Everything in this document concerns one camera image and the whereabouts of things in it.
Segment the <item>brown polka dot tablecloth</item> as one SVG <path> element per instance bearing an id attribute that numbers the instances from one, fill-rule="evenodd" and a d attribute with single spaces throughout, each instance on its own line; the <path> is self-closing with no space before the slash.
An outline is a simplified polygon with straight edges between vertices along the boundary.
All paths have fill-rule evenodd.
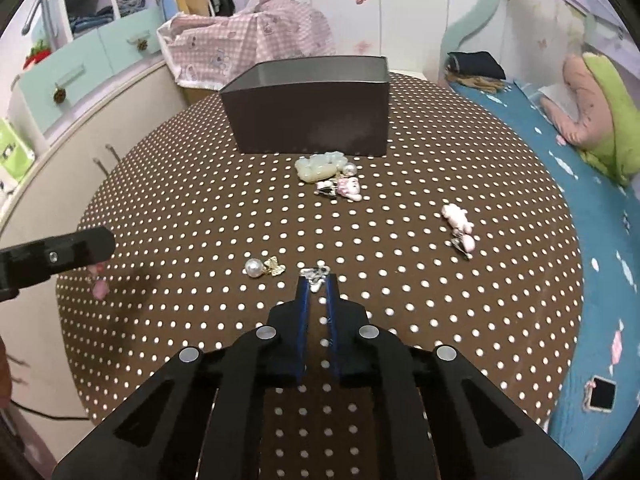
<path id="1" fill-rule="evenodd" d="M 93 430 L 59 479 L 577 479 L 542 423 L 582 314 L 574 222 L 544 164 L 483 107 L 390 82 L 386 154 L 355 160 L 362 201 L 317 195 L 297 154 L 238 149 L 221 99 L 158 127 L 102 182 L 80 230 L 116 242 L 103 277 L 56 283 Z M 474 223 L 466 260 L 443 204 Z M 249 278 L 276 256 L 279 276 Z M 361 304 L 367 385 L 331 370 L 326 283 L 305 373 L 269 385 L 270 310 L 328 266 Z"/>

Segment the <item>smartphone on bed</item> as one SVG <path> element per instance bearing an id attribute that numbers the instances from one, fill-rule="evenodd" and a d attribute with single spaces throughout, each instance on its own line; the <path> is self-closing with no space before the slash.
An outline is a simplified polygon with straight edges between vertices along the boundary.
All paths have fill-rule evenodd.
<path id="1" fill-rule="evenodd" d="M 616 382 L 594 375 L 585 384 L 584 409 L 599 413 L 611 413 L 615 404 Z"/>

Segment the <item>blue patterned bed sheet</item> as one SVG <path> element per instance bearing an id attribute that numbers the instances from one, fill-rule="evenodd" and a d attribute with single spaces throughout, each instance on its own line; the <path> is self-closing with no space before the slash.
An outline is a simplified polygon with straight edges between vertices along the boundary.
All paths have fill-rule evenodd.
<path id="1" fill-rule="evenodd" d="M 594 476 L 613 452 L 639 406 L 639 202 L 582 161 L 516 84 L 493 96 L 456 86 L 512 128 L 536 153 L 563 192 L 580 250 L 585 288 L 574 361 L 565 377 L 549 432 Z M 585 384 L 616 382 L 611 413 L 586 411 Z"/>

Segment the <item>dark grey storage box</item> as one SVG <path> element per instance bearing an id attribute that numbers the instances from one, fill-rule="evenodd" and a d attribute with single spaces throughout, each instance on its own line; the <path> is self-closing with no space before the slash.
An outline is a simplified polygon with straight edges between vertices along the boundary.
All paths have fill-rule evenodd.
<path id="1" fill-rule="evenodd" d="M 243 153 L 386 154 L 390 72 L 384 56 L 262 62 L 219 96 Z"/>

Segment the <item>folded dark clothes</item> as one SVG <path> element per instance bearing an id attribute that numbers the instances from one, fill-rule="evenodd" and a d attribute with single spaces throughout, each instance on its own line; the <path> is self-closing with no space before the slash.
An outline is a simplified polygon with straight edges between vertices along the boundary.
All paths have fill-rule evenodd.
<path id="1" fill-rule="evenodd" d="M 449 52 L 446 59 L 446 69 L 450 73 L 460 76 L 506 79 L 506 73 L 502 66 L 487 51 Z"/>

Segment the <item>small pink charm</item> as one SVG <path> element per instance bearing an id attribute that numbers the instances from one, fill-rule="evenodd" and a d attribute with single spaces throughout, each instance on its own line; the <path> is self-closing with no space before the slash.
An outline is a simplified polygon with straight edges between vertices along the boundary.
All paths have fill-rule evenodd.
<path id="1" fill-rule="evenodd" d="M 91 293 L 95 300 L 102 301 L 110 291 L 108 281 L 103 277 L 103 273 L 106 270 L 106 263 L 99 262 L 90 264 L 87 266 L 89 273 L 88 279 L 91 283 Z"/>

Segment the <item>silver small jewelry piece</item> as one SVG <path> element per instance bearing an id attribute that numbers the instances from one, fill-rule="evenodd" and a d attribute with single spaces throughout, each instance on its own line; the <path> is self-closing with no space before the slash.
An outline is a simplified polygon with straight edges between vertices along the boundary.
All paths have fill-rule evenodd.
<path id="1" fill-rule="evenodd" d="M 331 269 L 328 266 L 312 266 L 299 271 L 299 275 L 308 282 L 309 289 L 314 294 L 321 289 L 330 273 Z"/>

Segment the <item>pink flower hair clip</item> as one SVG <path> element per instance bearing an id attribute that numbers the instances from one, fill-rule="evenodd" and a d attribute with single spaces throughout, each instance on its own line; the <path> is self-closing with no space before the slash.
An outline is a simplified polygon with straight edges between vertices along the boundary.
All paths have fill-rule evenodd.
<path id="1" fill-rule="evenodd" d="M 456 204 L 443 204 L 440 214 L 450 227 L 452 247 L 466 260 L 471 260 L 476 243 L 474 223 L 469 220 L 468 212 Z"/>

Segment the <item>pink and green pillow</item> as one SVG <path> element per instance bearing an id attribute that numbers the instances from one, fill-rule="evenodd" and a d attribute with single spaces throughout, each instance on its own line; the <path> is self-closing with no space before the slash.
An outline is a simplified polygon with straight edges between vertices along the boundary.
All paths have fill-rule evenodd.
<path id="1" fill-rule="evenodd" d="M 621 186 L 639 174 L 639 109 L 614 64 L 603 54 L 569 55 L 563 84 L 577 106 L 571 118 L 548 96 L 544 114 L 582 160 Z"/>

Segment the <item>pink checkered cloth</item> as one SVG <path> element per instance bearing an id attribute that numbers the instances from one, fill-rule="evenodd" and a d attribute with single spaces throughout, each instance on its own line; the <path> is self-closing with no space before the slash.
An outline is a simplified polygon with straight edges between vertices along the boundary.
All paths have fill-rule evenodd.
<path id="1" fill-rule="evenodd" d="M 250 0 L 228 18 L 178 13 L 157 37 L 175 83 L 190 89 L 217 91 L 262 62 L 336 53 L 326 17 L 297 0 Z"/>

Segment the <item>pink charm brooch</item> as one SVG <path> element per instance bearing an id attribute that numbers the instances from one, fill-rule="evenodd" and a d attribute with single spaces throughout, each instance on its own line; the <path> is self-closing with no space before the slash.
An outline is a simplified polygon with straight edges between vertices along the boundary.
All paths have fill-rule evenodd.
<path id="1" fill-rule="evenodd" d="M 361 202 L 362 194 L 357 177 L 336 177 L 319 181 L 314 185 L 317 195 L 327 198 L 343 197 L 352 202 Z"/>

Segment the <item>folded jeans on shelf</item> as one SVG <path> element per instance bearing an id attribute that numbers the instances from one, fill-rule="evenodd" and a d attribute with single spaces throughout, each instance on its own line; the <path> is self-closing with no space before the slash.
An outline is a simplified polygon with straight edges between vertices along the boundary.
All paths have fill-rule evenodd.
<path id="1" fill-rule="evenodd" d="M 71 16 L 70 31 L 74 37 L 88 32 L 88 30 L 110 24 L 114 21 L 114 10 L 112 6 L 104 6 L 93 14 Z"/>

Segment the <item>teal drawer cabinet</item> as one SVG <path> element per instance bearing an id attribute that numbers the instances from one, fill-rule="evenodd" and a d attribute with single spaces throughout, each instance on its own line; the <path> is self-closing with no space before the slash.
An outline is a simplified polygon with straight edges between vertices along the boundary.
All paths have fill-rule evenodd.
<path id="1" fill-rule="evenodd" d="M 17 78 L 9 121 L 22 133 L 43 133 L 90 92 L 160 50 L 157 6 L 93 29 Z"/>

